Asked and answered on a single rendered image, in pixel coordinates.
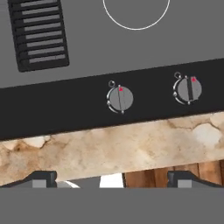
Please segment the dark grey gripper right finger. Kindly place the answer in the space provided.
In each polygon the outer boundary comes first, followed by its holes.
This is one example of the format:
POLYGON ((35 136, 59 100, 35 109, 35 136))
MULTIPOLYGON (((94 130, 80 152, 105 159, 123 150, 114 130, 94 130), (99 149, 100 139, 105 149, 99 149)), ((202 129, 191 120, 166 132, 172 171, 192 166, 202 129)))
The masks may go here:
POLYGON ((190 171, 168 171, 167 178, 167 186, 172 188, 223 188, 223 185, 198 178, 190 171))

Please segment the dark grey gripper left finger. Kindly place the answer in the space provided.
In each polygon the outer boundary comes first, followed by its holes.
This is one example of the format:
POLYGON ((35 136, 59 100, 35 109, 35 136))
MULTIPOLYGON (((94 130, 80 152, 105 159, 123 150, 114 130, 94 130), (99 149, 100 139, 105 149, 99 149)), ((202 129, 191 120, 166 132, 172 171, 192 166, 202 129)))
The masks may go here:
POLYGON ((34 171, 23 179, 6 185, 0 185, 0 188, 56 188, 56 178, 56 171, 34 171))

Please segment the wooden cupboard front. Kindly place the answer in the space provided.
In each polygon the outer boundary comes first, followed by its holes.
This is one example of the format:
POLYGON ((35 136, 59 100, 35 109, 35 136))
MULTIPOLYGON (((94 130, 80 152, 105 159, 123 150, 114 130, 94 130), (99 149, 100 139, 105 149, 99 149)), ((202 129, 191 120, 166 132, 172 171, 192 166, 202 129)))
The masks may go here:
POLYGON ((154 170, 126 172, 122 175, 128 188, 164 188, 168 171, 190 171, 197 177, 224 186, 224 159, 205 163, 171 166, 154 170))

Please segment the grey hob knob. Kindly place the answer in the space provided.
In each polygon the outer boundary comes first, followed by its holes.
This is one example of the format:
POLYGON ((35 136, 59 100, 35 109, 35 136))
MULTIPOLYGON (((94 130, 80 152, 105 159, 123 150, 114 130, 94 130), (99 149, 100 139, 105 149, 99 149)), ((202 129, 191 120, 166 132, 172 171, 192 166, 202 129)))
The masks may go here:
POLYGON ((108 91, 107 105, 114 113, 123 114, 134 101, 133 93, 125 86, 118 85, 108 91))
POLYGON ((177 80, 173 84, 173 97, 183 105, 197 101, 202 94, 202 85, 196 76, 175 73, 177 80))

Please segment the grey and black hob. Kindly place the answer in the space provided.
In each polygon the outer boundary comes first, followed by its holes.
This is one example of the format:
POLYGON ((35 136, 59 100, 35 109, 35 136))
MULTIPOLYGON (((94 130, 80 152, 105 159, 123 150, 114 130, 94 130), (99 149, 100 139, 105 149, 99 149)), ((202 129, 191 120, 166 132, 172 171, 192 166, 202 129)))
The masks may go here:
POLYGON ((0 141, 222 111, 224 0, 0 0, 0 141), (174 99, 175 73, 197 101, 174 99))

